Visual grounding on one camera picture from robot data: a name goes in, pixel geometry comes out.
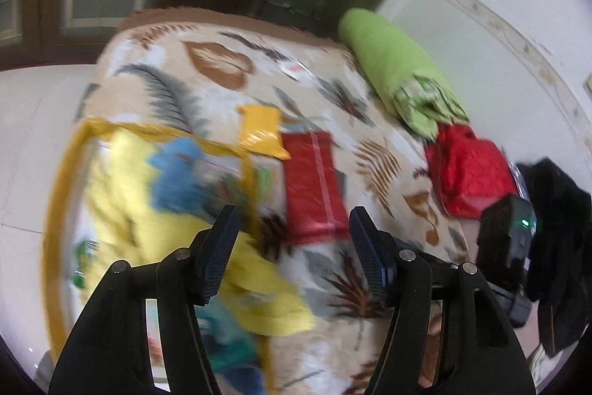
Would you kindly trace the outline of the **yellow terry cloth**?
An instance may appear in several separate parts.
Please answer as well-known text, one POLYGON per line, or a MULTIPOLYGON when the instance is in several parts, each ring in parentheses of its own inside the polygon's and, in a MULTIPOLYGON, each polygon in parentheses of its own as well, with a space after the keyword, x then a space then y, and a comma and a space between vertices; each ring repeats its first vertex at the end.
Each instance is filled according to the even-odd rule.
MULTIPOLYGON (((131 266, 160 262, 188 247, 210 223, 191 214, 156 211, 149 201, 157 170, 148 163, 158 145, 119 129, 96 156, 84 194, 97 248, 84 270, 80 294, 87 301, 113 262, 131 266)), ((225 308, 256 335, 286 337, 313 329, 314 316, 297 289, 240 232, 220 288, 225 308)))

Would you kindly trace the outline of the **blue terry cloth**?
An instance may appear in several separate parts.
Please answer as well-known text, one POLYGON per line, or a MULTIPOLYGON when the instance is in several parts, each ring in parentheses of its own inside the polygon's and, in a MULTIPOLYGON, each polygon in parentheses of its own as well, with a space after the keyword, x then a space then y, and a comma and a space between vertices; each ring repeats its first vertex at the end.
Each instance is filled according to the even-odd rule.
POLYGON ((177 137, 162 144, 148 158, 157 170, 151 182, 149 200, 156 211, 191 214, 212 221, 220 210, 214 183, 221 170, 210 163, 196 140, 177 137))

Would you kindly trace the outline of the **red foil packet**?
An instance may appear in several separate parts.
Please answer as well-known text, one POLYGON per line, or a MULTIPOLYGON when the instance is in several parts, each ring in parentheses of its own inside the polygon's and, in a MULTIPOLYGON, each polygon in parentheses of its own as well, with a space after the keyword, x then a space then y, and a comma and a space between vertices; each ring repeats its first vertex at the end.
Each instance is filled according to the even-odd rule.
POLYGON ((345 240, 348 214, 333 165, 331 134, 289 133, 283 142, 290 154, 283 162, 289 244, 345 240))

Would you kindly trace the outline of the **yellow plastic pouch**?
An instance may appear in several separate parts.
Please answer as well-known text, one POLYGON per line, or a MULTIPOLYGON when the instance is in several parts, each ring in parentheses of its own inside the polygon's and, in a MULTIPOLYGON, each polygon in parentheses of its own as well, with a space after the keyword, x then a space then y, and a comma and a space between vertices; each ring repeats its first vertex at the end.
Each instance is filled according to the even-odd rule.
POLYGON ((278 108, 252 104, 240 106, 238 112, 242 115, 239 146, 249 153, 290 160, 282 142, 282 112, 278 108))

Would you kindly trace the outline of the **red quilted bag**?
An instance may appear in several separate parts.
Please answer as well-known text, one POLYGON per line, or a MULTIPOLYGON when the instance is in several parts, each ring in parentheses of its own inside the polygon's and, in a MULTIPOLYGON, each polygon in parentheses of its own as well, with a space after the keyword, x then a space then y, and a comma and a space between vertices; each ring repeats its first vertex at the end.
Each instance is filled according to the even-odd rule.
POLYGON ((518 192, 498 146, 476 136, 468 125, 440 125, 425 157, 437 200, 453 218, 478 220, 486 208, 518 192))

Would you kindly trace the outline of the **black garment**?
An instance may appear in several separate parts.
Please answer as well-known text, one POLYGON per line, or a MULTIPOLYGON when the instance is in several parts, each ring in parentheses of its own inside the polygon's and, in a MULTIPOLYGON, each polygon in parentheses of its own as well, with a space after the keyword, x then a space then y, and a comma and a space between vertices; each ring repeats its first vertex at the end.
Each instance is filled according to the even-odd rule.
POLYGON ((553 358, 591 322, 591 195, 543 158, 521 164, 537 228, 525 294, 538 304, 538 331, 553 358))

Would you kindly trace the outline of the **yellow-rimmed white storage bin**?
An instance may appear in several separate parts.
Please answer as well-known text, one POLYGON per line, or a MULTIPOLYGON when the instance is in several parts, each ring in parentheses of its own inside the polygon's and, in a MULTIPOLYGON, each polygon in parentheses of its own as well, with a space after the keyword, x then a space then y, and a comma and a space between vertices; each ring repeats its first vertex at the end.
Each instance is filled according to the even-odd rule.
POLYGON ((52 394, 264 394, 290 286, 255 248, 243 149, 163 125, 80 123, 42 259, 52 394))

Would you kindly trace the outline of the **green rolled quilt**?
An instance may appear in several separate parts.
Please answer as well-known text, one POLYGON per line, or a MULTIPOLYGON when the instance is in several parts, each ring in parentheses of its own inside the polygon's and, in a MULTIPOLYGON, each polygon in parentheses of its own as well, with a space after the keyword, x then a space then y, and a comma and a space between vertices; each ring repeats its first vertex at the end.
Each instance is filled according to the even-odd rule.
POLYGON ((447 77, 420 44, 373 11, 352 8, 338 35, 355 56, 386 111, 428 141, 442 124, 468 124, 447 77))

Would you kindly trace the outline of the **small red white sachet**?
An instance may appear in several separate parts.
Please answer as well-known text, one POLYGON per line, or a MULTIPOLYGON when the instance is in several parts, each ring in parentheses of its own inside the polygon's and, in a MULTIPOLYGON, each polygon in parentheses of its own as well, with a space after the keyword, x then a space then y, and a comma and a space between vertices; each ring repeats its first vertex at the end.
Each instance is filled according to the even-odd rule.
POLYGON ((304 83, 315 79, 314 74, 298 61, 281 60, 278 62, 278 66, 285 75, 297 82, 304 83))

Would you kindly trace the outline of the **leaf-patterned beige blanket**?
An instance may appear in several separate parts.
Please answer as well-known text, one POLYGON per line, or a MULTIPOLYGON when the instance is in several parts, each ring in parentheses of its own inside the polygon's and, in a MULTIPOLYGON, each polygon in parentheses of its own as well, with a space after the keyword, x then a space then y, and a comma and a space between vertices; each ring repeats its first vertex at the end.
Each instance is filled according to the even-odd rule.
MULTIPOLYGON (((280 132, 328 132, 343 204, 447 262, 465 262, 460 223, 444 213, 421 144, 372 94, 348 51, 311 35, 206 10, 144 11, 125 21, 97 62, 80 118, 163 125, 239 146, 242 105, 282 112, 280 132), (295 60, 315 76, 279 68, 295 60)), ((350 239, 290 245, 285 160, 249 153, 256 194, 255 248, 290 282, 313 329, 269 337, 270 394, 361 394, 389 328, 350 239)))

